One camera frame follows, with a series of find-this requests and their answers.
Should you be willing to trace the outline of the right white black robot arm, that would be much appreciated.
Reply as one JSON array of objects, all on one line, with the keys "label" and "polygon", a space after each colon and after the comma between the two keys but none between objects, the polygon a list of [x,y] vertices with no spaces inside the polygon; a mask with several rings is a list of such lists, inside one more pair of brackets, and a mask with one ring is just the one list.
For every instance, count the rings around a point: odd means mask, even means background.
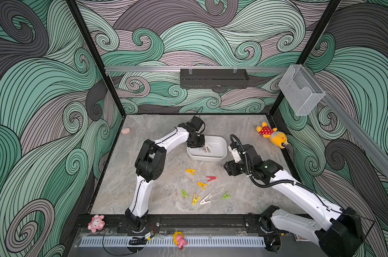
[{"label": "right white black robot arm", "polygon": [[224,164],[230,176],[247,175],[259,188],[273,188],[303,209],[308,218],[270,207],[261,217],[269,230],[301,236],[329,257],[352,257],[364,242],[361,218],[351,207],[343,208],[320,197],[273,160],[262,160],[252,145],[228,146],[233,160]]}]

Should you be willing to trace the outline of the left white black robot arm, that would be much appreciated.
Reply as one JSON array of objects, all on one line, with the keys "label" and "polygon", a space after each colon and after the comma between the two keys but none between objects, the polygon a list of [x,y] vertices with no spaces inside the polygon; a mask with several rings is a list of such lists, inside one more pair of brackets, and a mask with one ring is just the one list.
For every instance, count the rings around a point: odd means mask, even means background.
[{"label": "left white black robot arm", "polygon": [[144,141],[135,161],[137,184],[130,207],[125,211],[129,226],[135,231],[143,230],[148,215],[148,204],[153,183],[164,171],[167,153],[186,143],[189,148],[202,148],[205,145],[205,122],[193,116],[181,123],[166,136]]}]

